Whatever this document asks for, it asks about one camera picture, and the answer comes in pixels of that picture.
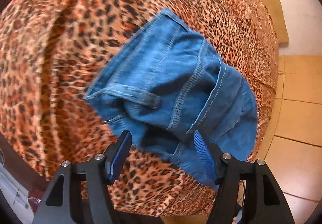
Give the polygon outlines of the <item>leopard print bedspread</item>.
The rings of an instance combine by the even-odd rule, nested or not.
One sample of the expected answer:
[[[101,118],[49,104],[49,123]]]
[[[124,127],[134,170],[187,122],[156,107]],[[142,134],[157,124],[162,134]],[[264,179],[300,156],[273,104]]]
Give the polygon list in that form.
[[[1,13],[1,134],[50,180],[64,160],[84,162],[115,135],[84,96],[124,44],[169,9],[248,82],[261,145],[276,94],[278,40],[262,0],[12,0]],[[109,187],[116,210],[149,216],[209,213],[216,187],[133,146]]]

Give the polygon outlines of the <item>wooden wardrobe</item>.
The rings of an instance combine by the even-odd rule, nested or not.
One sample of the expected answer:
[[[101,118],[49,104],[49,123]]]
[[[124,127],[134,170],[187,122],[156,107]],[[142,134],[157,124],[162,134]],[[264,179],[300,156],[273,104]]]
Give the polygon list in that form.
[[[280,56],[271,120],[257,155],[278,181],[296,223],[321,200],[321,57]]]

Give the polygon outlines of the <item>blue denim pants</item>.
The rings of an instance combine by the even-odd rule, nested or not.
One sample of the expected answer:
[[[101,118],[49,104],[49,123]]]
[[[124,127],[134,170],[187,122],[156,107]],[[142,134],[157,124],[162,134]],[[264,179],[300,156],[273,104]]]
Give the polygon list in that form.
[[[101,70],[85,100],[115,135],[215,188],[194,145],[199,132],[245,161],[257,135],[257,102],[246,79],[169,9],[139,29]]]

